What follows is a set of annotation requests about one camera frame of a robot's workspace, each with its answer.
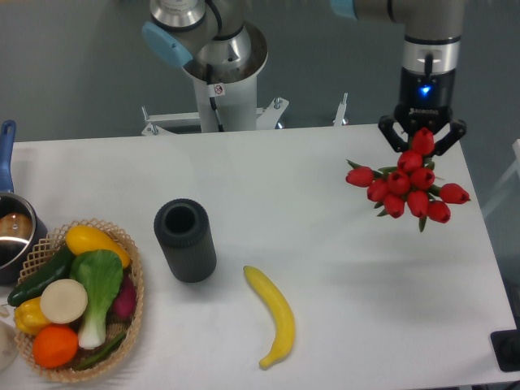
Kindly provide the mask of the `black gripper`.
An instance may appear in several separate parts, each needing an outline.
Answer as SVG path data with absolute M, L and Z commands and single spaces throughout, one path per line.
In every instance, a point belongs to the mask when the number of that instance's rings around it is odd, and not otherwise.
M 436 134 L 448 124 L 448 133 L 435 143 L 432 152 L 435 156 L 442 156 L 466 135 L 466 122 L 451 120 L 453 88 L 454 70 L 426 76 L 404 67 L 401 69 L 399 101 L 394 116 L 383 115 L 378 122 L 378 129 L 396 153 L 410 149 L 409 142 L 394 128 L 397 123 L 407 134 L 415 134 L 423 127 Z

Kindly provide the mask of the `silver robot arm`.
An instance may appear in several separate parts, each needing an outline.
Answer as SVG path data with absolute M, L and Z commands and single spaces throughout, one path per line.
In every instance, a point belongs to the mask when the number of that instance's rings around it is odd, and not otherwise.
M 399 101 L 378 127 L 396 152 L 410 148 L 422 128 L 441 155 L 466 133 L 451 109 L 465 4 L 462 1 L 334 1 L 332 10 L 356 20 L 405 28 Z M 142 28 L 148 47 L 193 81 L 203 132 L 274 128 L 286 106 L 257 106 L 257 77 L 267 42 L 245 20 L 242 1 L 152 1 Z

